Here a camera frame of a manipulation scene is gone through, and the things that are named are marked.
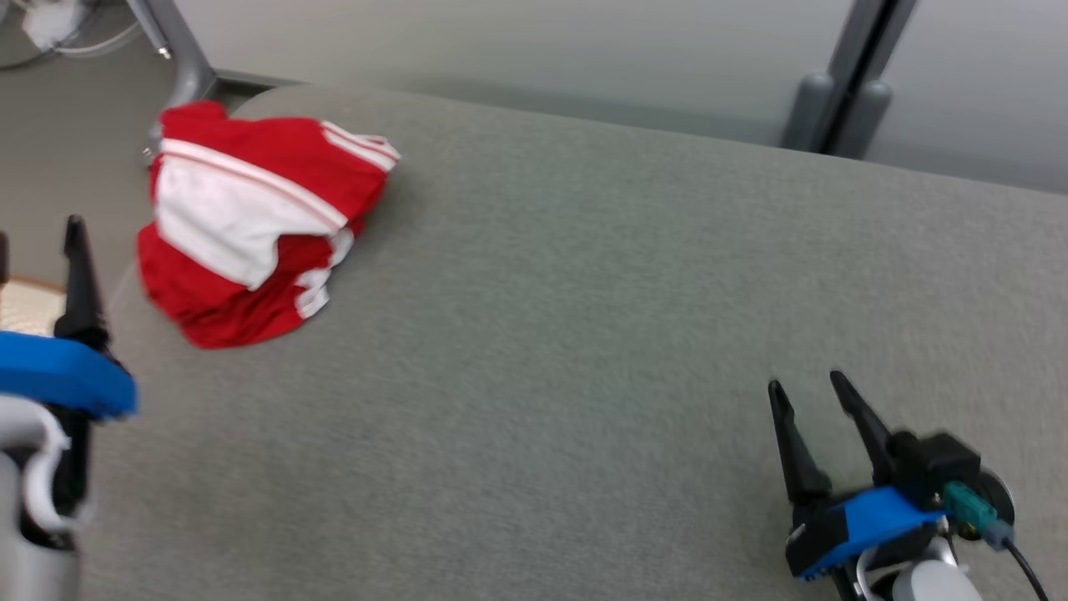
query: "white stripe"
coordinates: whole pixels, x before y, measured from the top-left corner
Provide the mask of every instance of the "white stripe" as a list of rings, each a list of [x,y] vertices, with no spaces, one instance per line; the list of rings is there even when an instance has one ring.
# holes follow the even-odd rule
[[[330,269],[311,269],[297,275],[296,284],[304,288],[295,302],[300,319],[307,320],[330,302],[330,294],[327,292],[329,278]]]
[[[247,177],[258,179],[269,186],[276,187],[304,203],[309,209],[315,210],[323,217],[326,217],[339,228],[345,226],[348,222],[348,219],[345,218],[345,215],[341,210],[337,210],[334,205],[323,200],[308,188],[292,179],[286,179],[277,173],[271,173],[262,167],[256,167],[251,162],[246,162],[207,146],[172,138],[163,138],[163,141],[160,143],[160,149],[163,154],[173,153],[177,156],[186,156],[230,169]]]
[[[330,255],[331,267],[341,263],[348,255],[354,241],[356,241],[356,235],[348,227],[342,227],[341,231],[330,236],[330,248],[333,249],[333,254]]]
[[[361,136],[359,133],[354,133],[346,129],[342,129],[337,125],[330,123],[329,121],[320,122],[323,127],[329,129],[330,131],[345,138],[351,142],[363,142],[374,146],[372,149],[377,149],[378,152],[384,154],[386,156],[392,158],[393,160],[400,160],[400,153],[390,145],[390,141],[381,136]]]
[[[367,162],[376,164],[382,171],[389,173],[394,167],[397,165],[397,161],[386,156],[384,154],[379,154],[373,149],[365,148],[354,144],[352,142],[342,138],[341,136],[332,131],[324,131],[323,135],[326,137],[327,141],[331,144],[340,147],[341,149],[348,152],[349,154],[355,154],[360,158],[366,160]]]
[[[175,157],[164,157],[163,164],[173,164]],[[223,278],[255,289],[274,270],[277,259],[260,258],[252,252],[240,252],[238,248],[226,243],[221,237],[197,227],[190,216],[182,209],[180,202],[167,202],[160,197],[156,205],[156,228],[159,237],[192,258],[200,266]]]

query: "black cable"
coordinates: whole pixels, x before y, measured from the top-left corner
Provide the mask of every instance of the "black cable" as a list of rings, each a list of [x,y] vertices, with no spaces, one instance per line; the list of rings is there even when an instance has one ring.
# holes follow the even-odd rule
[[[0,65],[0,72],[3,72],[3,70],[18,70],[20,68],[26,68],[28,66],[33,66],[33,65],[42,62],[42,61],[46,61],[46,60],[48,60],[48,59],[50,59],[50,58],[59,54],[59,52],[57,50],[59,50],[60,48],[65,47],[67,44],[74,42],[82,33],[84,33],[85,27],[89,26],[89,23],[90,23],[90,21],[92,21],[93,17],[96,16],[97,10],[100,7],[100,2],[99,2],[99,0],[88,2],[87,6],[88,6],[88,11],[85,13],[85,16],[82,17],[81,22],[78,23],[78,27],[76,27],[74,29],[74,31],[70,32],[69,35],[67,35],[63,39],[60,39],[51,48],[42,50],[36,56],[30,57],[29,59],[26,59],[23,61],[18,61],[18,62],[14,62],[14,63],[11,63],[11,64],[2,64],[2,65]]]
[[[1035,589],[1035,595],[1038,595],[1038,598],[1041,601],[1050,601],[1050,596],[1047,595],[1046,589],[1042,588],[1042,583],[1038,582],[1038,576],[1035,575],[1035,570],[1031,569],[1031,564],[1028,564],[1023,557],[1023,553],[1020,553],[1020,550],[1017,549],[1016,544],[1009,539],[1005,539],[1002,544],[1004,544],[1005,549],[1012,554],[1012,558],[1016,559],[1016,563],[1020,565],[1020,569],[1023,570],[1023,574],[1027,576],[1027,582],[1031,583],[1031,587]]]

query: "red cloth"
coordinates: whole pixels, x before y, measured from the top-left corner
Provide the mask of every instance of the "red cloth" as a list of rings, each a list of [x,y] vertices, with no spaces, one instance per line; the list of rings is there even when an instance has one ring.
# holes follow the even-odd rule
[[[384,138],[303,117],[232,120],[210,101],[161,121],[156,221],[138,235],[148,297],[205,349],[299,328],[326,303],[330,268],[399,155]]]

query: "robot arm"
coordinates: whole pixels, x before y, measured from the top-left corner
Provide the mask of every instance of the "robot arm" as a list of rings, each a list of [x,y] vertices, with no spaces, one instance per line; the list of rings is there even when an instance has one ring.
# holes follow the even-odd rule
[[[0,480],[9,485],[0,488],[10,494],[0,501],[12,522],[0,527],[6,601],[76,601],[75,533],[92,508],[92,427],[137,409],[134,381],[109,349],[81,218],[68,219],[63,250],[67,300],[56,337],[0,332]],[[0,275],[6,263],[0,239]]]
[[[783,388],[776,381],[768,388],[794,506],[786,560],[795,578],[829,576],[843,601],[977,601],[957,566],[955,534],[1009,549],[1030,573],[1012,544],[1011,496],[980,468],[978,454],[947,432],[892,434],[845,375],[831,373],[831,383],[871,461],[871,488],[833,493],[794,424]],[[882,575],[869,582],[874,570]],[[1039,599],[1047,599],[1031,580]]]

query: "white wall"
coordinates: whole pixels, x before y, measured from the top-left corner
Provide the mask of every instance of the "white wall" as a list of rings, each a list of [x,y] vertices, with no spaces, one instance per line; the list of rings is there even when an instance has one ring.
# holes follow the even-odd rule
[[[778,143],[851,0],[176,0],[209,62]]]
[[[1068,192],[1068,2],[921,0],[867,159]]]

